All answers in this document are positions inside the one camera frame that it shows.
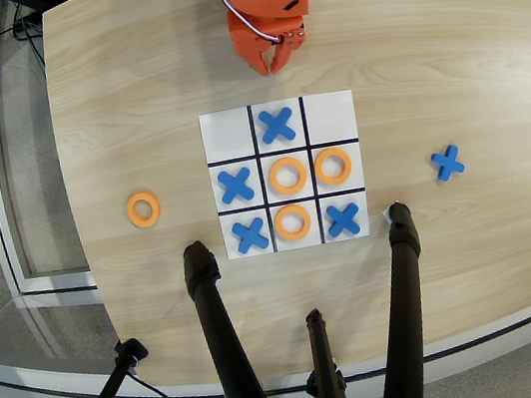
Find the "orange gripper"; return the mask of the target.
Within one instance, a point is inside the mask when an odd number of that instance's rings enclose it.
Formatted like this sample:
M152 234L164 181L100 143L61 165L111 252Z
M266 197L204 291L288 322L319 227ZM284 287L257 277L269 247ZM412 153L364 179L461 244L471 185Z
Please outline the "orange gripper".
M263 76L281 71L306 40L303 16L282 8L261 12L228 12L231 39L248 64ZM266 55L274 49L271 63Z

